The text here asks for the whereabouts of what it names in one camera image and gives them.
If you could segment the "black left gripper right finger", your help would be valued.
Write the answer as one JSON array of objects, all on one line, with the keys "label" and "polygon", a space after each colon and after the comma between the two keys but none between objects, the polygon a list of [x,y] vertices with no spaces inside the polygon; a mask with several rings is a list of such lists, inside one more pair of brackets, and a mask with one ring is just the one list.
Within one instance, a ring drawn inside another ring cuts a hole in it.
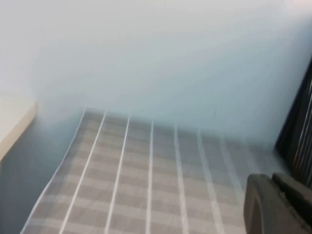
[{"label": "black left gripper right finger", "polygon": [[312,232],[312,191],[292,177],[274,173],[276,196],[272,200],[273,234]]}]

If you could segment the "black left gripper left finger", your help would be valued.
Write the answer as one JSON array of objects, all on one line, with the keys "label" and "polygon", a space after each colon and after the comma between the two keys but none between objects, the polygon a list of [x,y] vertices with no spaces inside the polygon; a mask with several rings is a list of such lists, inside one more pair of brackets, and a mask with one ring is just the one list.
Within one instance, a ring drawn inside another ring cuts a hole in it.
[{"label": "black left gripper left finger", "polygon": [[247,178],[243,215],[248,234],[301,234],[302,219],[276,184],[264,174]]}]

